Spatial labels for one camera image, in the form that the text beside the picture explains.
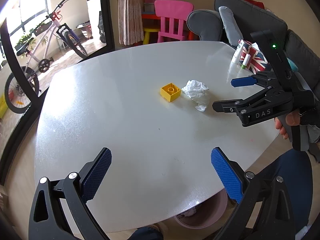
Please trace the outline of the person's right hand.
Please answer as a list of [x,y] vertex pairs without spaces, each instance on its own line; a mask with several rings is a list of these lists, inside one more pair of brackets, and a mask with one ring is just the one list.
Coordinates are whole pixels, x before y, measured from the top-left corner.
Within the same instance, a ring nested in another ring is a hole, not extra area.
[[[285,118],[285,122],[288,126],[298,126],[300,124],[299,111],[289,113]],[[275,128],[279,131],[279,134],[281,134],[285,140],[288,139],[289,135],[286,131],[286,128],[283,126],[282,122],[277,117],[274,118],[274,123]]]

